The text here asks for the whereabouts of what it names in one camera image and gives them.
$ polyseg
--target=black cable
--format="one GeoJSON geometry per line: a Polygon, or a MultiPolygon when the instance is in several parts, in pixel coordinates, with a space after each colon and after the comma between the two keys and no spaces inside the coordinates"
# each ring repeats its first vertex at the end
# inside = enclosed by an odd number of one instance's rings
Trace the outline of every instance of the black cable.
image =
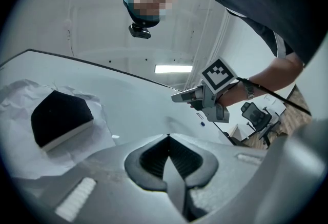
{"type": "Polygon", "coordinates": [[[283,98],[282,96],[276,94],[275,92],[270,91],[269,89],[267,89],[267,88],[265,88],[265,87],[263,87],[263,86],[261,86],[261,85],[258,85],[258,84],[256,84],[256,83],[253,83],[252,81],[249,81],[249,80],[247,80],[247,79],[245,79],[245,78],[240,78],[240,77],[238,77],[237,80],[238,80],[238,81],[241,81],[241,82],[243,82],[243,83],[245,83],[245,84],[252,85],[253,87],[255,87],[255,88],[257,88],[257,89],[259,89],[259,90],[261,90],[261,91],[263,91],[263,92],[265,92],[265,93],[268,93],[268,94],[274,96],[275,98],[277,98],[277,99],[279,99],[279,100],[285,102],[286,104],[288,104],[288,105],[290,105],[290,106],[292,106],[292,107],[298,109],[299,111],[302,111],[302,112],[304,112],[305,114],[311,116],[311,113],[310,113],[309,110],[306,110],[305,108],[303,108],[303,107],[301,107],[301,106],[295,104],[294,102],[291,102],[291,101],[289,101],[289,100],[283,98]]]}

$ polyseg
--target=white paper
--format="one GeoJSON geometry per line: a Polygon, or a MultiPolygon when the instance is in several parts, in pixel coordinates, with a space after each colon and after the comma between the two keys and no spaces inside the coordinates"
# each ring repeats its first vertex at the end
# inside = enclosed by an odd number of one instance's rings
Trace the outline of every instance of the white paper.
{"type": "Polygon", "coordinates": [[[277,99],[272,95],[266,94],[264,100],[268,101],[268,105],[273,105],[277,99]]]}
{"type": "Polygon", "coordinates": [[[41,86],[19,80],[0,90],[0,141],[2,155],[12,177],[37,179],[62,175],[91,154],[115,146],[99,98],[70,87],[41,86]],[[34,109],[53,91],[83,98],[94,125],[49,152],[35,142],[31,127],[34,109]]]}

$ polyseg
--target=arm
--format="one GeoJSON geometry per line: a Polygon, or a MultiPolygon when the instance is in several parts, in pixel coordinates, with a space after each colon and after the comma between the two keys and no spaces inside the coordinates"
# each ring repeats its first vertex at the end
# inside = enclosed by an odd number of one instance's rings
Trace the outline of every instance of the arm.
{"type": "MultiPolygon", "coordinates": [[[[250,77],[250,81],[262,85],[271,91],[282,89],[298,77],[303,70],[303,63],[296,55],[291,53],[286,58],[275,58],[262,72],[250,77]]],[[[254,89],[255,97],[266,94],[254,89]]],[[[247,99],[245,87],[238,83],[234,88],[224,94],[218,101],[225,107],[247,99]]]]}

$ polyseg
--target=wooden floor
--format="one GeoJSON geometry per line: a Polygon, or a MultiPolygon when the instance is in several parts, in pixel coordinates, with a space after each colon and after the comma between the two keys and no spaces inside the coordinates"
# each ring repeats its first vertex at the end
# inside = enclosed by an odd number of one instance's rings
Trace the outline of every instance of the wooden floor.
{"type": "MultiPolygon", "coordinates": [[[[305,100],[298,90],[298,88],[295,86],[294,91],[289,97],[289,100],[298,104],[299,106],[302,106],[306,109],[308,109],[305,100]]],[[[300,127],[301,125],[308,124],[311,122],[311,117],[309,115],[304,114],[303,112],[286,105],[286,110],[281,115],[281,125],[277,126],[275,128],[275,131],[277,133],[286,133],[288,136],[293,133],[295,129],[300,127]]],[[[277,138],[277,134],[274,132],[269,133],[269,139],[272,143],[274,139],[277,138]]],[[[259,149],[266,149],[267,146],[263,145],[263,141],[258,139],[258,133],[254,134],[250,137],[250,139],[247,139],[244,141],[244,143],[252,148],[259,148],[259,149]]]]}

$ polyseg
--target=ceiling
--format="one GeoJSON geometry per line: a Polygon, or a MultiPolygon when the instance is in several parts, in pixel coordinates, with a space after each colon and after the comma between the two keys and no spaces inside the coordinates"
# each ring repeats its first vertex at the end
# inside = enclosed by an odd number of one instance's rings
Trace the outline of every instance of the ceiling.
{"type": "Polygon", "coordinates": [[[227,19],[214,0],[179,0],[149,29],[152,37],[141,39],[129,33],[122,0],[21,0],[6,55],[27,48],[74,55],[183,90],[199,83],[198,71],[217,53],[227,19]],[[155,65],[192,65],[193,71],[155,74],[155,65]]]}

